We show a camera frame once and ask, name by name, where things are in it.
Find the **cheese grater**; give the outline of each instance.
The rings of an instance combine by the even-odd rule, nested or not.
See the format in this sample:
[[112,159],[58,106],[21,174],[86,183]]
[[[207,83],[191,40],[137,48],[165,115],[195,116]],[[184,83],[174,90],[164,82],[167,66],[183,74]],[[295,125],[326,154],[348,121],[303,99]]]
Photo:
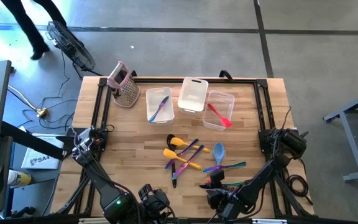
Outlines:
[[121,107],[130,108],[139,97],[140,87],[136,85],[131,71],[123,62],[118,62],[107,78],[107,84],[112,89],[114,102]]

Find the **yellow spatula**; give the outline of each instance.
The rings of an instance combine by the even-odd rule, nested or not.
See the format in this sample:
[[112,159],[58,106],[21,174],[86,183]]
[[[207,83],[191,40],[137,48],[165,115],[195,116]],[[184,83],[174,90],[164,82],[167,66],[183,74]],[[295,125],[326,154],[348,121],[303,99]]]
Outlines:
[[[175,152],[169,150],[169,149],[164,149],[164,156],[168,159],[177,159],[179,161],[182,161],[182,162],[186,162],[185,159],[182,159],[180,157],[178,157]],[[189,165],[196,168],[196,169],[199,169],[199,170],[203,170],[203,168],[195,163],[192,163],[192,162],[189,162]]]
[[[188,143],[185,143],[182,139],[176,138],[176,137],[171,139],[171,144],[174,144],[176,146],[188,146],[189,145]],[[204,148],[203,152],[210,152],[210,150],[207,148]]]

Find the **fan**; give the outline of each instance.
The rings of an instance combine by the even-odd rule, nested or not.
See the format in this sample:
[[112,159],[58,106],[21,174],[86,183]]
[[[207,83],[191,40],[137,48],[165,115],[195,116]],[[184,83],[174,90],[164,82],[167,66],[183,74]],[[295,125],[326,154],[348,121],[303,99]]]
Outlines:
[[79,41],[66,26],[63,26],[57,21],[52,21],[48,23],[47,31],[54,46],[62,50],[63,53],[73,62],[74,69],[80,79],[82,79],[82,76],[78,73],[75,65],[80,67],[82,71],[102,76],[101,74],[93,71],[95,62],[92,56],[85,49],[84,44]]

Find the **plastic bin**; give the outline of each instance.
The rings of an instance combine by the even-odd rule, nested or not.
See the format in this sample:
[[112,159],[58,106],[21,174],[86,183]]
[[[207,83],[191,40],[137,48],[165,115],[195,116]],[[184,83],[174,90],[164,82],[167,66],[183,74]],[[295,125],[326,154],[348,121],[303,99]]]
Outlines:
[[[231,119],[231,115],[234,107],[234,96],[228,93],[222,93],[219,91],[211,90],[208,94],[207,104],[211,103],[212,106],[227,119]],[[221,124],[221,119],[216,115],[214,111],[206,106],[204,116],[203,116],[203,125],[206,128],[215,129],[218,131],[223,131],[226,128]]]
[[207,81],[186,77],[178,99],[179,111],[195,116],[200,115],[204,110],[207,89]]
[[153,88],[146,91],[147,121],[154,115],[158,106],[160,106],[161,101],[166,96],[169,96],[169,99],[155,117],[154,122],[152,123],[154,126],[173,123],[175,115],[173,114],[172,91],[171,88],[168,87]]

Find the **person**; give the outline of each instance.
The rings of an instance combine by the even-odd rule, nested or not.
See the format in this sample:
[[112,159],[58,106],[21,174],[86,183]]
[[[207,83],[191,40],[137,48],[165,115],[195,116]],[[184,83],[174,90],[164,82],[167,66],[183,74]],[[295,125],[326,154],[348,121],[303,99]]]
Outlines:
[[[33,48],[34,54],[31,56],[32,60],[38,60],[42,57],[45,52],[48,52],[50,49],[48,45],[44,42],[41,34],[38,32],[34,23],[30,17],[25,13],[21,0],[1,0],[2,3],[9,9],[9,11],[15,17],[17,23],[20,25],[27,38],[29,39],[31,46]],[[52,2],[52,0],[33,0],[36,3],[40,4],[49,14],[53,21],[58,21],[62,25],[67,26],[66,21],[63,16],[60,14],[59,9]]]

